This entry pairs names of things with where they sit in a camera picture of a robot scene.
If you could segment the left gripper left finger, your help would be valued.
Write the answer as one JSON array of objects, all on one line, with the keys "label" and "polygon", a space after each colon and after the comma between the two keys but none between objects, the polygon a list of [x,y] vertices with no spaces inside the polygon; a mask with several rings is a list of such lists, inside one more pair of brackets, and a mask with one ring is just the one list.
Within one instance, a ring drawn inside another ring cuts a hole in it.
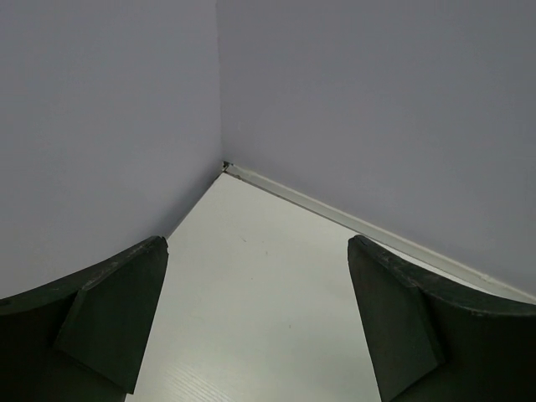
[{"label": "left gripper left finger", "polygon": [[168,266],[153,236],[1,300],[3,401],[123,401],[133,394]]}]

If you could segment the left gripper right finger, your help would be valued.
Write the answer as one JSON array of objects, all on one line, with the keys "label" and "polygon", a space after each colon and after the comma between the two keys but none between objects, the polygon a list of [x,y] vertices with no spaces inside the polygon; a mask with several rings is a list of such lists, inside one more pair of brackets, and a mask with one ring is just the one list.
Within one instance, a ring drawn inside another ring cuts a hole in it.
[{"label": "left gripper right finger", "polygon": [[532,401],[535,307],[404,260],[362,235],[348,267],[383,401]]}]

